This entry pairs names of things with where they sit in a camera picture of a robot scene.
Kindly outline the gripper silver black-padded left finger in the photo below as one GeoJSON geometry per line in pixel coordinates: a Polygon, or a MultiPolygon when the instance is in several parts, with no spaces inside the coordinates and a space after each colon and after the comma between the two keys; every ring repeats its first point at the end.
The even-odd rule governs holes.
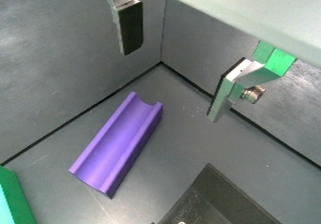
{"type": "Polygon", "coordinates": [[[120,53],[128,55],[143,44],[143,2],[139,0],[107,0],[116,26],[120,53]]]}

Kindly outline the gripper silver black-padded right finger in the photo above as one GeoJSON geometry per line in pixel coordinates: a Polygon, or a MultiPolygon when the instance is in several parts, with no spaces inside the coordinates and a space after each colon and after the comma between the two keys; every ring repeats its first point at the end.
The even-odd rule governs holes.
{"type": "Polygon", "coordinates": [[[216,122],[239,101],[254,104],[264,94],[262,83],[282,78],[295,57],[259,40],[251,59],[242,58],[222,74],[216,84],[207,117],[216,122]]]}

